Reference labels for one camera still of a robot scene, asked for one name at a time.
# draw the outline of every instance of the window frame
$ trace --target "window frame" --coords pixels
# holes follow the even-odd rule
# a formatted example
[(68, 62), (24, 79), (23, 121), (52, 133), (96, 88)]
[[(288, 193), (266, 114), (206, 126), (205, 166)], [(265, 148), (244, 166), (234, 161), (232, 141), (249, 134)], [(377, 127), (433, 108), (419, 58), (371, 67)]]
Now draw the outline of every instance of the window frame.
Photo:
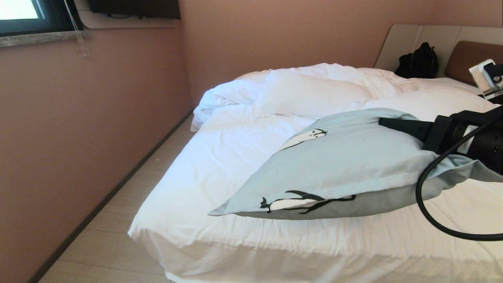
[[(66, 0), (79, 30), (83, 24), (73, 0)], [(32, 0), (38, 19), (0, 20), (0, 37), (73, 31), (64, 0)]]

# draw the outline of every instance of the floor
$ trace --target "floor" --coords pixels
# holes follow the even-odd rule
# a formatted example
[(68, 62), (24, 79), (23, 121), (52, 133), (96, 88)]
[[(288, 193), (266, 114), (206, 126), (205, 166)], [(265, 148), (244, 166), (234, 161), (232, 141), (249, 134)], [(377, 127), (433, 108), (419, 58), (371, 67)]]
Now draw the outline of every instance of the floor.
[(189, 117), (61, 255), (40, 283), (167, 283), (164, 269), (127, 235), (143, 201), (194, 135)]

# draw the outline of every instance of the penguin print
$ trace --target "penguin print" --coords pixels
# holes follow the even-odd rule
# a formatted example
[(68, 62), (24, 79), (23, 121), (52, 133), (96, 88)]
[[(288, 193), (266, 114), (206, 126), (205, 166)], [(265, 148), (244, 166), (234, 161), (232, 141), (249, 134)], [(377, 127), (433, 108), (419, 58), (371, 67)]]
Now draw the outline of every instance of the penguin print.
[(292, 191), (286, 191), (286, 193), (294, 193), (299, 195), (300, 197), (276, 199), (271, 203), (267, 203), (266, 198), (262, 197), (260, 208), (268, 208), (269, 210), (267, 211), (267, 213), (271, 213), (271, 211), (279, 209), (286, 209), (286, 210), (306, 209), (306, 211), (301, 212), (299, 214), (307, 214), (332, 201), (351, 201), (356, 199), (356, 195), (351, 195), (349, 197), (342, 197), (342, 198), (324, 199), (321, 196), (317, 196), (315, 194), (306, 193), (302, 191), (292, 190)]
[(282, 151), (284, 149), (291, 148), (293, 146), (296, 146), (298, 144), (305, 142), (306, 140), (311, 140), (311, 139), (325, 136), (326, 134), (327, 134), (326, 131), (320, 130), (320, 129), (314, 129), (314, 130), (302, 133), (302, 134), (294, 136), (293, 138), (286, 141), (286, 143), (284, 143), (278, 151)]

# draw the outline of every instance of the window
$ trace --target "window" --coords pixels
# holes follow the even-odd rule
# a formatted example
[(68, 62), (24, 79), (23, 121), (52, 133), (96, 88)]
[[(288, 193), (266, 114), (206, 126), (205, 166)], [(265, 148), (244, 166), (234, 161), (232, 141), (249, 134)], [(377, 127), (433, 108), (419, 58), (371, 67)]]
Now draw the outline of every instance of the window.
[[(75, 20), (82, 23), (73, 0), (66, 0)], [(0, 37), (74, 30), (65, 0), (0, 0)]]

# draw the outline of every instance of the pillowcase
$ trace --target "pillowcase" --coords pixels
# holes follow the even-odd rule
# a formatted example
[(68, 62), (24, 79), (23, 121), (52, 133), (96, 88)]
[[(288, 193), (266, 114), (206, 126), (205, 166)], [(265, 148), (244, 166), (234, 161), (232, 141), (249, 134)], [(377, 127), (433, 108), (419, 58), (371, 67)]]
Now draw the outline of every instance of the pillowcase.
[(365, 87), (292, 72), (272, 70), (254, 103), (254, 114), (298, 115), (312, 119), (361, 109), (371, 98)]
[[(368, 109), (322, 118), (290, 138), (232, 196), (209, 213), (271, 219), (359, 217), (416, 203), (415, 184), (437, 157), (417, 138), (378, 124), (414, 120), (392, 109)], [(467, 178), (503, 182), (481, 162), (450, 155), (428, 176), (423, 198)]]
[(391, 108), (410, 113), (419, 120), (433, 122), (437, 115), (450, 116), (463, 110), (483, 113), (496, 106), (456, 87), (429, 86), (396, 97), (369, 101), (365, 103), (363, 109)]

